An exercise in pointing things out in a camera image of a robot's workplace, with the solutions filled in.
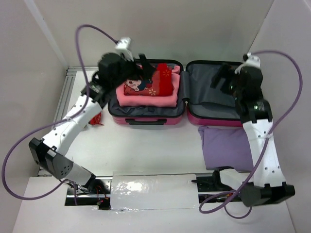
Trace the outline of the red cartoon blanket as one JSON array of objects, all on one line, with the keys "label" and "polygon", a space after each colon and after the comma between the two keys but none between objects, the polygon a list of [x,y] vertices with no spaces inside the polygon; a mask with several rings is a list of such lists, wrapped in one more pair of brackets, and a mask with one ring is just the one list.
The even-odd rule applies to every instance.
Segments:
[{"label": "red cartoon blanket", "polygon": [[172,70],[167,64],[159,64],[150,79],[128,79],[124,83],[123,93],[127,96],[170,96],[173,94]]}]

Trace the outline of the pink sweatshirt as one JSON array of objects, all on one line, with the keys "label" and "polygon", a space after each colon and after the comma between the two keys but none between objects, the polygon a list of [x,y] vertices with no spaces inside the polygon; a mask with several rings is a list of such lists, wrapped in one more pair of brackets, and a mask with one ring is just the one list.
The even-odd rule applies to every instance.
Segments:
[{"label": "pink sweatshirt", "polygon": [[177,105],[177,94],[180,84],[180,66],[170,66],[173,78],[173,94],[167,97],[150,96],[127,96],[123,93],[124,83],[116,89],[117,100],[120,106],[155,106],[155,107],[175,107]]}]

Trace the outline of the pink children's suitcase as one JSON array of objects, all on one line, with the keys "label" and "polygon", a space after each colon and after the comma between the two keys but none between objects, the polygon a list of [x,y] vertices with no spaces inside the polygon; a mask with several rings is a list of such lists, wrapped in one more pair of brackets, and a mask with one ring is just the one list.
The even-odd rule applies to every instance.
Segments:
[{"label": "pink children's suitcase", "polygon": [[150,63],[180,66],[180,84],[175,107],[155,106],[120,106],[116,91],[108,103],[108,111],[118,124],[129,125],[175,125],[184,112],[193,125],[241,127],[242,123],[236,112],[235,99],[221,92],[221,79],[216,88],[211,88],[211,79],[223,63],[233,68],[240,62],[196,60],[186,67],[175,60],[151,59]]}]

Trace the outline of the red black headphones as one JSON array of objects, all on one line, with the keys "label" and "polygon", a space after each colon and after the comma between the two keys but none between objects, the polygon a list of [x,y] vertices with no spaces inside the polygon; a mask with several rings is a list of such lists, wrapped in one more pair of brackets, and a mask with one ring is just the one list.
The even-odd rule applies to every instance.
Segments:
[{"label": "red black headphones", "polygon": [[88,126],[104,126],[104,124],[102,123],[102,116],[103,113],[99,112],[96,116],[94,116],[89,122],[88,122]]}]

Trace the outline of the purple shirt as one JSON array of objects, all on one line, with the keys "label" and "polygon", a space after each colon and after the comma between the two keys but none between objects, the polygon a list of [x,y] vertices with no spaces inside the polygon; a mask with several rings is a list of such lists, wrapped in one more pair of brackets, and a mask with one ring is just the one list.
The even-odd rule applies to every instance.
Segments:
[{"label": "purple shirt", "polygon": [[251,171],[253,160],[244,129],[198,129],[207,170],[229,166],[237,171]]}]

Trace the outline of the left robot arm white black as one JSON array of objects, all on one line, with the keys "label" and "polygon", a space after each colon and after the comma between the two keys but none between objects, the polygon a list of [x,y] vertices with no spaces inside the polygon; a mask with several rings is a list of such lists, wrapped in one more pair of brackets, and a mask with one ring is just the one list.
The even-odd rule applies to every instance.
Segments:
[{"label": "left robot arm white black", "polygon": [[130,78],[148,80],[155,71],[144,54],[140,54],[137,61],[127,61],[116,53],[104,54],[98,62],[98,71],[87,81],[62,121],[42,139],[33,138],[29,142],[34,161],[56,179],[68,179],[84,193],[92,193],[96,176],[66,157],[72,142],[107,105],[117,87]]}]

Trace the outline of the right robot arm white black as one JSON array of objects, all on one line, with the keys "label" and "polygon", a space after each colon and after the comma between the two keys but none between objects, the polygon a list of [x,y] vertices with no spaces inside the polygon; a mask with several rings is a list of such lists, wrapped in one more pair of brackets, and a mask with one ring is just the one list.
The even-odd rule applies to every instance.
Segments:
[{"label": "right robot arm white black", "polygon": [[247,207],[281,203],[295,195],[293,185],[287,184],[281,171],[273,139],[273,115],[261,90],[263,75],[260,67],[240,65],[234,68],[222,64],[211,81],[211,88],[232,95],[236,111],[246,132],[253,161],[253,170],[243,181],[234,169],[223,169],[212,178],[217,190],[227,186],[235,189]]}]

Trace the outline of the shiny white taped sheet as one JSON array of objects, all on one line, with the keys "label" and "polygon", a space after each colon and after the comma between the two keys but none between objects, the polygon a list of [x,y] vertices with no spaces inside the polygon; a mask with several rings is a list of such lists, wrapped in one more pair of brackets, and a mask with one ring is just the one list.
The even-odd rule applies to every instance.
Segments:
[{"label": "shiny white taped sheet", "polygon": [[110,206],[122,211],[197,208],[198,188],[193,180],[194,174],[114,176]]}]

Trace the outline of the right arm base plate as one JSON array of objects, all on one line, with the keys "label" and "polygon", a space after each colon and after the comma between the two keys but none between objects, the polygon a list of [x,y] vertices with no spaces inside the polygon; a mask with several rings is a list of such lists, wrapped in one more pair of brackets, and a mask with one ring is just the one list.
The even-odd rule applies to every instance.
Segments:
[{"label": "right arm base plate", "polygon": [[[196,177],[194,180],[191,181],[192,183],[195,183],[197,185],[198,189],[198,199],[199,203],[202,203],[205,199],[209,198],[212,195],[215,195],[216,193],[222,193],[226,191],[230,191],[231,188],[225,185],[218,185],[216,184],[214,178],[212,176],[199,176]],[[207,203],[217,203],[217,202],[224,202],[229,196],[231,196],[233,193],[229,193],[226,195],[222,195],[219,197],[215,197],[211,200],[209,200]],[[237,195],[232,202],[241,202],[240,195]]]}]

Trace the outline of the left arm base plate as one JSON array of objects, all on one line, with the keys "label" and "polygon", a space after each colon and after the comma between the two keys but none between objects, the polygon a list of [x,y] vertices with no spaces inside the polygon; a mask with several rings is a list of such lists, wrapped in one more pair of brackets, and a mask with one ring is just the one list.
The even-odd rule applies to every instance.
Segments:
[{"label": "left arm base plate", "polygon": [[87,191],[80,185],[69,183],[65,206],[93,206],[99,210],[111,210],[112,179],[112,176],[97,177],[91,191]]}]

